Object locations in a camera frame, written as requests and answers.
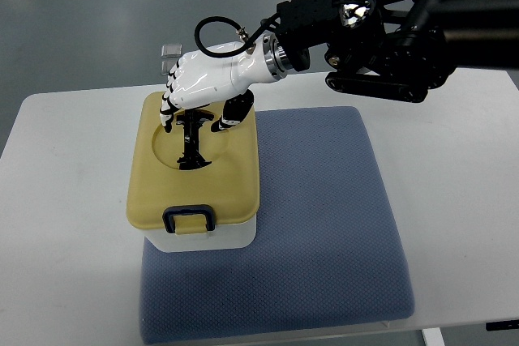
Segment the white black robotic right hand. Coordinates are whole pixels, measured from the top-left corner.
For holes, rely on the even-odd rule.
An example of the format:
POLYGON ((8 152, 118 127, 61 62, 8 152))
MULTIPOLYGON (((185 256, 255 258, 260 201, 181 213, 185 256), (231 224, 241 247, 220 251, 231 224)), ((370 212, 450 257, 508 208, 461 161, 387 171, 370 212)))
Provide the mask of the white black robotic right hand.
POLYGON ((211 58, 199 50, 186 53, 169 70, 162 95, 161 124, 170 132, 177 111, 224 102, 222 115, 212 124, 212 131, 236 126, 254 104, 249 87, 283 79, 291 68, 274 35, 260 37, 251 53, 229 58, 211 58))

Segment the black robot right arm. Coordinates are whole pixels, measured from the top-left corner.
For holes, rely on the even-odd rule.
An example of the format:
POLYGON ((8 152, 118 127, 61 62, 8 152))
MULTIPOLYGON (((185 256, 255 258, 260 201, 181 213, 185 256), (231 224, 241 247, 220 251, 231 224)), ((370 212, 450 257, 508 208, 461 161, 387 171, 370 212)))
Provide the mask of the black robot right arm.
POLYGON ((289 0, 271 22, 296 71, 327 45, 341 93, 419 103, 459 67, 518 67, 518 0, 289 0))

